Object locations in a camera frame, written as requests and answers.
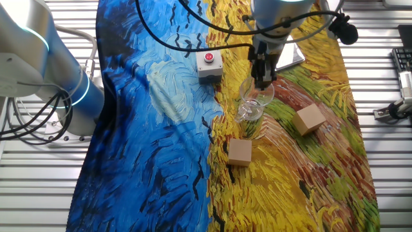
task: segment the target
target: black device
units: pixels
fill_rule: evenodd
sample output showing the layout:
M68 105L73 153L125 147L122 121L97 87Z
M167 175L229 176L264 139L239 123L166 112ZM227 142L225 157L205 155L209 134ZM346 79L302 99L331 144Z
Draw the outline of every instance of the black device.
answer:
M392 56L398 72L403 72L406 63L412 61L412 25L399 25L398 31L404 47L393 49Z
M392 50L393 61L397 67L398 72L406 71L406 63L412 59L411 48L395 48Z

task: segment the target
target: brush stroke pattern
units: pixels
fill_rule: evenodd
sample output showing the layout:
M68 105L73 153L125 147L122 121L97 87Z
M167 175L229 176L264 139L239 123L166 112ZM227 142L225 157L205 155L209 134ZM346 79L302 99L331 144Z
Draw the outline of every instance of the brush stroke pattern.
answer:
M207 27L178 1L141 7L162 40L205 47ZM205 231L210 128L203 123L222 114L213 87L198 84L193 53L166 49L143 30L134 0L100 1L97 35L106 89L115 95L105 93L67 231Z
M212 23L225 27L229 20L234 30L247 30L234 22L250 13L248 1L206 2ZM292 36L312 33L322 23L320 17L310 18ZM226 43L250 43L250 37L227 39L209 31L209 46ZM240 126L234 123L235 93L250 73L247 49L222 51L225 75L216 98L224 114L213 120L208 194L209 214L215 217L209 231L379 231L375 190L339 45L326 32L298 45L306 61L279 73L275 99L264 116ZM302 137L292 117L311 104L327 121ZM248 168L226 167L230 138L252 139Z
M169 44L250 43L191 20L178 1L141 1ZM189 1L220 27L247 30L246 0ZM322 24L308 19L294 37ZM353 97L336 41L299 43L306 61L279 74L256 122L236 124L247 48L222 50L223 80L199 86L194 54L142 28L134 0L100 0L105 105L84 161L67 231L378 231L379 212ZM316 104L327 122L302 137L291 119ZM227 166L230 138L252 140L248 168Z

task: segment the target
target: keyboard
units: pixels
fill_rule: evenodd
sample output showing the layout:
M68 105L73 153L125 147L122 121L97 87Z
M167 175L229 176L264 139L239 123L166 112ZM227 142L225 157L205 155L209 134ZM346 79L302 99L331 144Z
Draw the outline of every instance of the keyboard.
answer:
M412 48L395 48L392 50L392 56L398 72L406 71L406 63L412 58Z

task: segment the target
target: red button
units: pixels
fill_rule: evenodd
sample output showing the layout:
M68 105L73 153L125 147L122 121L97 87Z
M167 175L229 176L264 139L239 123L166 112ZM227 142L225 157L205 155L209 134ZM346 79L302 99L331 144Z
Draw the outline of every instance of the red button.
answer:
M207 62L207 63L211 63L211 62L213 62L213 54L211 54L211 53L206 53L206 55L205 55L205 62Z

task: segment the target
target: wooden block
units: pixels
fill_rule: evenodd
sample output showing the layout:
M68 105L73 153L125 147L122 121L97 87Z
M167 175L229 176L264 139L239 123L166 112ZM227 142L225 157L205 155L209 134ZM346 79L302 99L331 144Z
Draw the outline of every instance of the wooden block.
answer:
M299 110L292 119L296 129L302 136L316 130L325 121L325 117L315 104Z
M250 161L252 161L252 141L230 139L229 161L227 164L249 166Z

